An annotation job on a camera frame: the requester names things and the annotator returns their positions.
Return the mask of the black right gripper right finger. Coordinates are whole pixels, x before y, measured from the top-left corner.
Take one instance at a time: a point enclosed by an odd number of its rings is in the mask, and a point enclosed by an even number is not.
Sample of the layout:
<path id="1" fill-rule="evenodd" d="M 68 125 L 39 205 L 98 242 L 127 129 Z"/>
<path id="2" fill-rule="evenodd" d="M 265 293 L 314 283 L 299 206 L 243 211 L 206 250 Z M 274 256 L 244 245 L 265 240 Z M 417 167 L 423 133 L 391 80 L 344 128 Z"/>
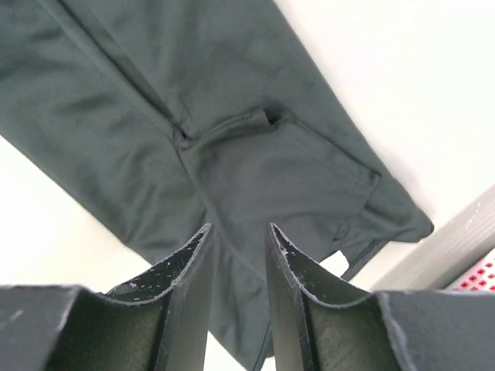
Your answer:
<path id="1" fill-rule="evenodd" d="M 494 295 L 368 292 L 331 274 L 275 225 L 266 243 L 279 370 L 492 370 Z"/>

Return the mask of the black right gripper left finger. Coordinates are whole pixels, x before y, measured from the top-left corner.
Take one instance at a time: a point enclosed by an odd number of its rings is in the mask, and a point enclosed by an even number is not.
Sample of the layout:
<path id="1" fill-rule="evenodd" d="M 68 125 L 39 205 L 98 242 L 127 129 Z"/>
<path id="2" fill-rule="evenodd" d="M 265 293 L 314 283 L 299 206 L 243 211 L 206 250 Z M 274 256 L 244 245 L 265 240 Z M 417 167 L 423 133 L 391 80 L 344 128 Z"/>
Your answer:
<path id="1" fill-rule="evenodd" d="M 108 293 L 80 285 L 1 289 L 3 370 L 201 370 L 213 227 Z"/>

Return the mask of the black t shirt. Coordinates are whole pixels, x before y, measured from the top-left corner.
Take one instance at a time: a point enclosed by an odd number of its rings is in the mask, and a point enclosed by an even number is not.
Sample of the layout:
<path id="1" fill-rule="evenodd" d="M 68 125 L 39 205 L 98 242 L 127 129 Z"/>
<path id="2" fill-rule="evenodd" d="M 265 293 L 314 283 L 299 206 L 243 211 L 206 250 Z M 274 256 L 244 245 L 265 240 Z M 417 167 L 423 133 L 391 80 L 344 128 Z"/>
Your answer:
<path id="1" fill-rule="evenodd" d="M 150 263 L 212 224 L 210 332 L 247 370 L 268 224 L 345 278 L 434 229 L 272 1 L 3 1 L 1 134 Z"/>

